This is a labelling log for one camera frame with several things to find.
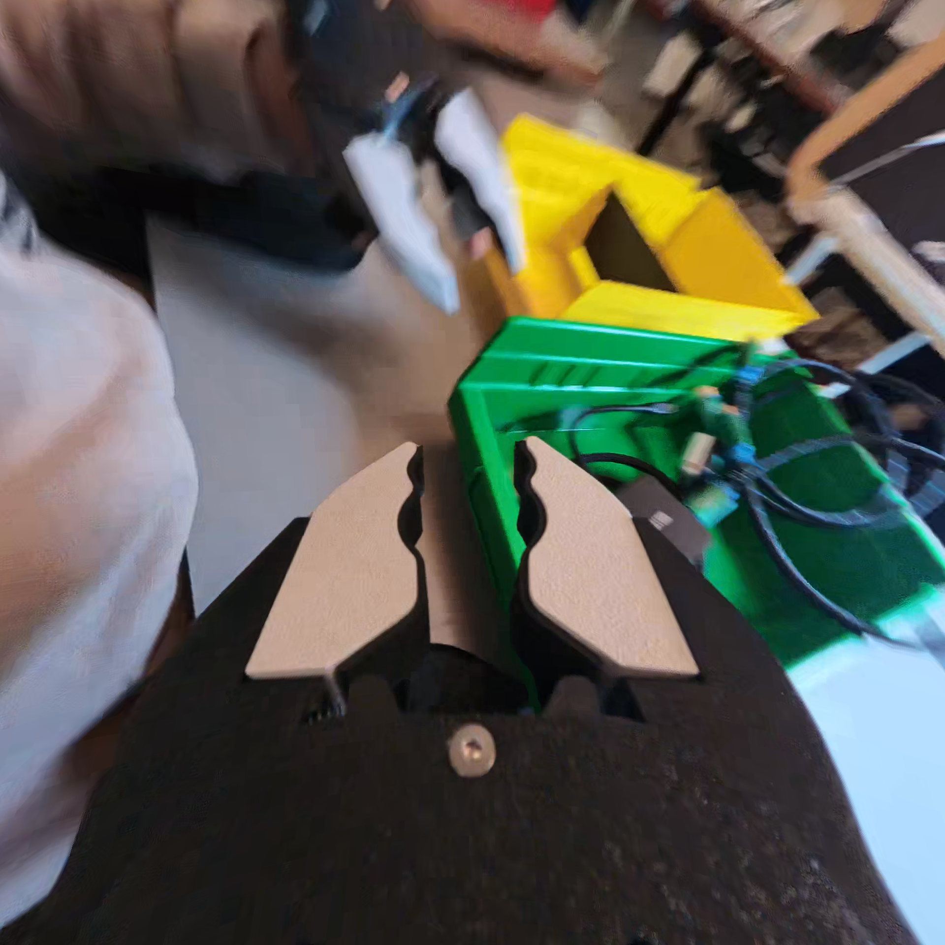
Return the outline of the green plastic bin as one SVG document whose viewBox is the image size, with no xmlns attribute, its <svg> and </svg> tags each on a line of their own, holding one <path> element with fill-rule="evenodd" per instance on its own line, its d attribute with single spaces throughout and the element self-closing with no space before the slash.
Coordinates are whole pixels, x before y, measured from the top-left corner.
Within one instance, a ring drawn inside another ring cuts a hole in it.
<svg viewBox="0 0 945 945">
<path fill-rule="evenodd" d="M 578 425 L 583 455 L 638 458 L 681 483 L 680 463 L 700 417 L 694 391 L 729 399 L 744 346 L 577 323 L 513 318 L 460 378 L 448 405 L 467 496 L 493 587 L 507 610 L 525 544 L 513 483 L 515 444 L 536 436 L 567 458 L 568 432 L 584 409 L 673 403 L 669 417 L 606 414 Z M 829 529 L 769 513 L 799 573 L 835 605 L 889 636 L 906 639 L 926 615 L 943 620 L 943 545 L 902 501 L 887 528 Z M 785 580 L 745 504 L 711 529 L 707 579 L 759 631 L 783 665 L 850 639 Z"/>
</svg>

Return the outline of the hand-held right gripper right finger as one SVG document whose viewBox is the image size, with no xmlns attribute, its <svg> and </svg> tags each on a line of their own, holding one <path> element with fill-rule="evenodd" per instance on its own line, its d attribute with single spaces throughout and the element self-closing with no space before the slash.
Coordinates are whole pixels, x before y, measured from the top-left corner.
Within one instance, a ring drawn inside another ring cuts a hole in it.
<svg viewBox="0 0 945 945">
<path fill-rule="evenodd" d="M 608 675 L 694 679 L 699 668 L 631 513 L 545 441 L 517 443 L 521 511 L 537 508 L 522 558 L 526 600 Z"/>
</svg>

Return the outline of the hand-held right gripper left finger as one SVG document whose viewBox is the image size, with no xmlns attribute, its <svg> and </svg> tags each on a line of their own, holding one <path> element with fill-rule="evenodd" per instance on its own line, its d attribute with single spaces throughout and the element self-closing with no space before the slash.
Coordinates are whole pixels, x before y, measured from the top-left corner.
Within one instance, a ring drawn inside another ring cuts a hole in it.
<svg viewBox="0 0 945 945">
<path fill-rule="evenodd" d="M 430 648 L 423 455 L 407 441 L 312 513 L 246 665 L 249 679 L 405 679 Z"/>
</svg>

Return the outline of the yellow plastic bin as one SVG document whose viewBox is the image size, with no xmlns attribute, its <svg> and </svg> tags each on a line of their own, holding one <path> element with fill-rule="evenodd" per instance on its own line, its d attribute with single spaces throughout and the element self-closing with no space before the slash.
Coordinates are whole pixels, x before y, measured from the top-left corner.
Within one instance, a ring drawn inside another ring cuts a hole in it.
<svg viewBox="0 0 945 945">
<path fill-rule="evenodd" d="M 518 116 L 502 143 L 521 201 L 524 269 L 473 239 L 463 276 L 490 328 L 530 316 L 727 341 L 788 336 L 818 313 L 720 188 L 587 136 Z M 677 293 L 598 279 L 584 238 L 614 191 Z"/>
</svg>

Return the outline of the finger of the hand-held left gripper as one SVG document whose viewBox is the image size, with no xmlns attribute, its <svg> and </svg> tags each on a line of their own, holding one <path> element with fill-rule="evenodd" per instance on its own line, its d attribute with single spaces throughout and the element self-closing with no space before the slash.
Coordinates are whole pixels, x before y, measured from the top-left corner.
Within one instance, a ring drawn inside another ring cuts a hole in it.
<svg viewBox="0 0 945 945">
<path fill-rule="evenodd" d="M 518 274 L 526 266 L 519 194 L 496 129 L 473 89 L 452 94 L 440 108 L 434 144 L 469 185 L 501 242 L 509 270 Z"/>
<path fill-rule="evenodd" d="M 418 168 L 408 147 L 369 133 L 354 137 L 343 157 L 384 251 L 427 301 L 455 315 L 461 306 L 455 268 L 421 205 Z"/>
</svg>

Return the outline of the black silver adapter hub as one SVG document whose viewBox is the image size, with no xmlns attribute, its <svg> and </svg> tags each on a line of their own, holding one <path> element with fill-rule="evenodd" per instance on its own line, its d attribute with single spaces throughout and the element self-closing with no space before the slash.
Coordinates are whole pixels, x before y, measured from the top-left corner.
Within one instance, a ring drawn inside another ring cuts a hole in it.
<svg viewBox="0 0 945 945">
<path fill-rule="evenodd" d="M 659 531 L 690 563 L 704 569 L 712 543 L 710 530 L 655 477 L 642 474 L 623 483 L 613 494 L 636 522 Z"/>
</svg>

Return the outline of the white metal stand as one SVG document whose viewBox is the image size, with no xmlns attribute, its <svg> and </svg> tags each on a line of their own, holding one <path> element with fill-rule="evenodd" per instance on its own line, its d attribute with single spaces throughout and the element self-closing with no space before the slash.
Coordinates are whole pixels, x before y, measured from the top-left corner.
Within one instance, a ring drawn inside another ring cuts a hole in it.
<svg viewBox="0 0 945 945">
<path fill-rule="evenodd" d="M 791 344 L 847 370 L 943 372 L 943 121 L 920 132 L 822 125 L 785 180 L 798 233 L 779 261 L 819 320 Z"/>
</svg>

